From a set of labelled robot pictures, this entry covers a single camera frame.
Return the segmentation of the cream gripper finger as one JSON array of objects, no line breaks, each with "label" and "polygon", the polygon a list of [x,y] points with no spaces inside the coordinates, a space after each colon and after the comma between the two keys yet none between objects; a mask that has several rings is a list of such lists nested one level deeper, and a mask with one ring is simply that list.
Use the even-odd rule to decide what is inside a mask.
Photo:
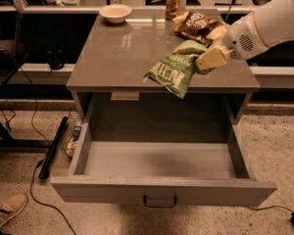
[{"label": "cream gripper finger", "polygon": [[198,57],[195,61],[195,65],[199,71],[223,66],[227,63],[232,52],[233,49],[228,49],[225,46],[211,46],[205,53]]}]

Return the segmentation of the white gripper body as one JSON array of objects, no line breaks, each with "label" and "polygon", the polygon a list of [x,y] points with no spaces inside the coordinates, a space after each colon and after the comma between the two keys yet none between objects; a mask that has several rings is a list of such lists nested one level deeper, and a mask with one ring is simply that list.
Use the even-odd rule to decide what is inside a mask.
[{"label": "white gripper body", "polygon": [[252,59],[269,49],[260,35],[254,13],[233,23],[223,36],[222,44],[231,52],[231,57],[237,60]]}]

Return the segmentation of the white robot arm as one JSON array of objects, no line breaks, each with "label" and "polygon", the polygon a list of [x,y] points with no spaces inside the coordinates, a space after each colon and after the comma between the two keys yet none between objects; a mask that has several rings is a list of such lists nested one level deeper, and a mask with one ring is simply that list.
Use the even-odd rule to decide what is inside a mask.
[{"label": "white robot arm", "polygon": [[233,23],[221,39],[199,56],[199,71],[223,66],[232,58],[249,60],[294,40],[294,0],[271,0]]}]

